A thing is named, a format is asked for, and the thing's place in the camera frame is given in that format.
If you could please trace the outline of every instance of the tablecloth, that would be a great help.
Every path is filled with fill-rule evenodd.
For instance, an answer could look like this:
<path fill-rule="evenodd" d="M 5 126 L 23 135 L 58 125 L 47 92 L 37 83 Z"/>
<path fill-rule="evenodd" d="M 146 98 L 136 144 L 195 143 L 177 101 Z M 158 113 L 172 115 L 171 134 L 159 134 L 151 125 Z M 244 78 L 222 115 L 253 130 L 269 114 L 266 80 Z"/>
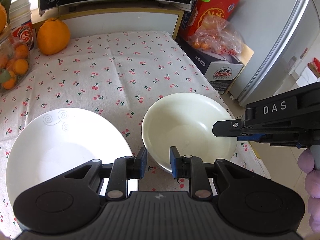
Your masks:
<path fill-rule="evenodd" d="M 10 237 L 17 236 L 20 229 L 6 192 L 6 164 L 16 137 L 39 115 L 62 107 L 93 111 L 122 132 L 135 155 L 143 146 L 141 124 L 146 111 L 166 95 L 199 93 L 229 111 L 166 32 L 123 32 L 73 39 L 52 56 L 35 50 L 31 66 L 32 71 L 16 89 L 0 96 L 0 230 Z M 238 142 L 231 161 L 270 178 L 247 142 Z M 174 180 L 149 156 L 139 189 L 188 190 L 188 182 Z"/>

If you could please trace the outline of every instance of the midea logo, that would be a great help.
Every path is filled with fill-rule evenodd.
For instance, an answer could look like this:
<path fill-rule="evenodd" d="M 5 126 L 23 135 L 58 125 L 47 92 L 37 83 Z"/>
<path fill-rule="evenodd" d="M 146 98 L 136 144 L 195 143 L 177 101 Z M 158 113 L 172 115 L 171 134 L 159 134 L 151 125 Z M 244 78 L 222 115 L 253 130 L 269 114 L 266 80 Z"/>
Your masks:
<path fill-rule="evenodd" d="M 59 2 L 60 0 L 45 0 L 45 3 Z"/>

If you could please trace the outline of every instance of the swirl pattern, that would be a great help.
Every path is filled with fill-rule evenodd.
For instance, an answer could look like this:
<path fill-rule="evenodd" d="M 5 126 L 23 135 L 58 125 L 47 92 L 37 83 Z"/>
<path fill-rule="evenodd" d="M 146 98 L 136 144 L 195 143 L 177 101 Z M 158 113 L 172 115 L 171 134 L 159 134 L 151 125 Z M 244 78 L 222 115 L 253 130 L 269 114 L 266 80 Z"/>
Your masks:
<path fill-rule="evenodd" d="M 69 114 L 67 111 L 64 111 L 64 110 L 61 110 L 58 112 L 58 119 L 53 121 L 53 118 L 51 115 L 49 114 L 46 114 L 44 117 L 43 117 L 43 122 L 45 125 L 49 125 L 49 126 L 52 126 L 52 125 L 56 125 L 60 122 L 62 122 L 62 130 L 63 131 L 68 131 L 69 130 L 69 125 L 65 122 L 66 119 L 68 119 L 69 117 Z"/>
<path fill-rule="evenodd" d="M 68 119 L 69 115 L 66 111 L 59 111 L 58 112 L 58 118 L 60 119 L 60 121 Z"/>
<path fill-rule="evenodd" d="M 44 122 L 44 124 L 46 124 L 46 125 L 50 125 L 50 123 L 52 122 L 52 116 L 49 115 L 49 114 L 46 114 L 46 115 L 43 117 L 43 122 Z"/>
<path fill-rule="evenodd" d="M 62 124 L 62 130 L 64 130 L 65 132 L 69 130 L 69 125 L 66 122 Z"/>

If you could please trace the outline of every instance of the plate with swirl pattern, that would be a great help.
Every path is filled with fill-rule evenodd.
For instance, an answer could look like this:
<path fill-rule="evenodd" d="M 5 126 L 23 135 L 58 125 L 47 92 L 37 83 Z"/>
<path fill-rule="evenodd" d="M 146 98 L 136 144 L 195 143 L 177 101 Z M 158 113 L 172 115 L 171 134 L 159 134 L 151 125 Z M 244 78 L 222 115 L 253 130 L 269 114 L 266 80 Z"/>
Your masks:
<path fill-rule="evenodd" d="M 26 189 L 82 163 L 113 163 L 122 156 L 132 156 L 129 145 L 102 116 L 80 108 L 49 111 L 30 122 L 12 146 L 6 169 L 10 204 Z M 107 184 L 105 179 L 101 195 Z M 138 182 L 131 179 L 128 192 L 134 190 Z"/>

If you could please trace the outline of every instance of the orange fruit in bag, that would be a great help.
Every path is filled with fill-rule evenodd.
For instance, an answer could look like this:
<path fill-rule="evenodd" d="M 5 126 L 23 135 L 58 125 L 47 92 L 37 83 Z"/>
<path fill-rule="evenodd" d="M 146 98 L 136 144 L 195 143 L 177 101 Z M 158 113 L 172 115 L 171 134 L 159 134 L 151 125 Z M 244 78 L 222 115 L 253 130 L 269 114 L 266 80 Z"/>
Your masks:
<path fill-rule="evenodd" d="M 7 90 L 13 88 L 17 80 L 17 76 L 13 71 L 9 70 L 9 73 L 11 78 L 8 81 L 2 83 L 2 87 Z"/>
<path fill-rule="evenodd" d="M 17 59 L 13 64 L 13 71 L 18 75 L 24 75 L 29 68 L 29 64 L 25 59 Z"/>
<path fill-rule="evenodd" d="M 8 56 L 6 54 L 0 55 L 0 68 L 5 68 L 8 63 Z"/>
<path fill-rule="evenodd" d="M 10 59 L 7 63 L 7 70 L 12 70 L 13 71 L 13 64 L 16 62 L 15 59 Z"/>
<path fill-rule="evenodd" d="M 28 47 L 24 44 L 21 44 L 15 49 L 14 56 L 15 58 L 27 58 L 28 52 L 29 52 Z"/>

